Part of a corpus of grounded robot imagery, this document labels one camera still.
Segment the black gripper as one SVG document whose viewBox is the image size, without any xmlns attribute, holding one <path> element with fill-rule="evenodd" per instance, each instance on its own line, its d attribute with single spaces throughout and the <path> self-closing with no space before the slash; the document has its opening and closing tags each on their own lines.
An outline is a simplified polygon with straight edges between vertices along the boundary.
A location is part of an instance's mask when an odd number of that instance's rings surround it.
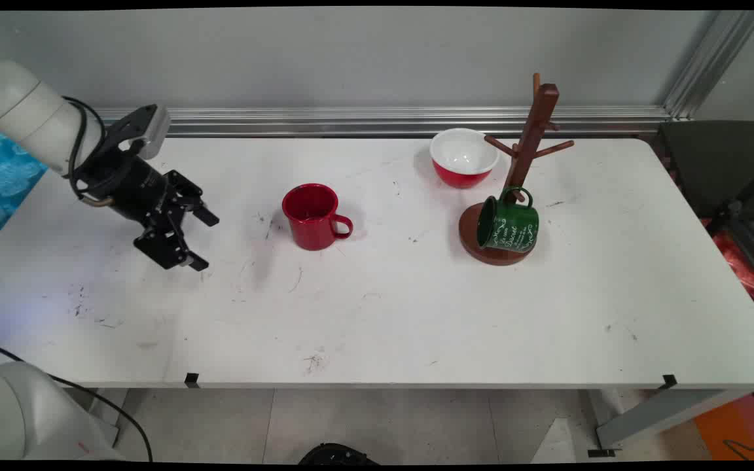
<svg viewBox="0 0 754 471">
<path fill-rule="evenodd" d="M 187 212 L 209 227 L 221 219 L 207 208 L 200 187 L 176 170 L 159 172 L 141 157 L 143 149 L 141 142 L 127 149 L 121 149 L 118 140 L 102 142 L 73 169 L 76 196 L 141 224 L 145 230 L 134 239 L 134 247 L 164 270 L 208 269 L 209 262 L 189 248 L 180 227 Z"/>
</svg>

